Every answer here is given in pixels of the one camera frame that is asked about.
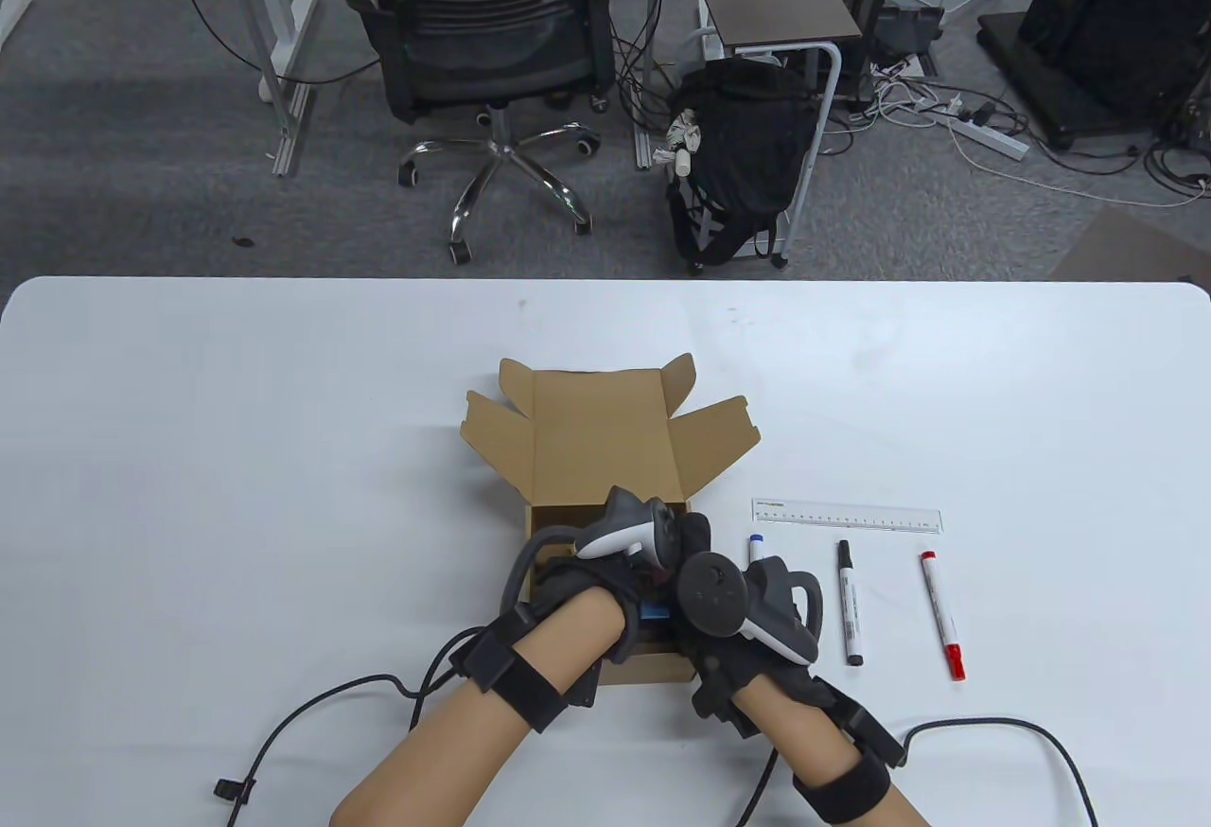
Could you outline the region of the person's right hand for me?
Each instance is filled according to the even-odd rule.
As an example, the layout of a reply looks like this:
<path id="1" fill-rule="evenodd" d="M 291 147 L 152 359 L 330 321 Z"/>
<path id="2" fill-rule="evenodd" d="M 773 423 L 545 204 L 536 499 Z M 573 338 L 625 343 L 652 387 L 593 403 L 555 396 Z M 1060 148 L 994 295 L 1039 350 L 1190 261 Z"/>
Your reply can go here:
<path id="1" fill-rule="evenodd" d="M 765 676 L 791 700 L 814 710 L 834 706 L 834 693 L 813 676 L 823 620 L 823 592 L 811 572 L 791 572 L 767 555 L 740 569 L 712 549 L 701 513 L 677 519 L 681 559 L 671 616 L 681 653 L 699 677 L 693 710 L 730 723 L 747 739 L 757 728 L 736 696 Z"/>

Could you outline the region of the person's left hand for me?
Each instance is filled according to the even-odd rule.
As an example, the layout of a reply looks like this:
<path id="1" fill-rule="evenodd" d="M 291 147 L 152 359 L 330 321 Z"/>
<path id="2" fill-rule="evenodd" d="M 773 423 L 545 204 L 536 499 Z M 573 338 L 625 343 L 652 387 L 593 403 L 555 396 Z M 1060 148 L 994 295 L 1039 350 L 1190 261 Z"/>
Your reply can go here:
<path id="1" fill-rule="evenodd" d="M 541 621 L 585 590 L 604 588 L 620 605 L 624 618 L 622 636 L 610 647 L 606 661 L 625 664 L 641 644 L 643 611 L 652 607 L 670 610 L 668 584 L 667 576 L 653 573 L 647 565 L 633 565 L 622 555 L 598 559 L 562 555 L 536 572 L 529 607 L 534 619 Z"/>

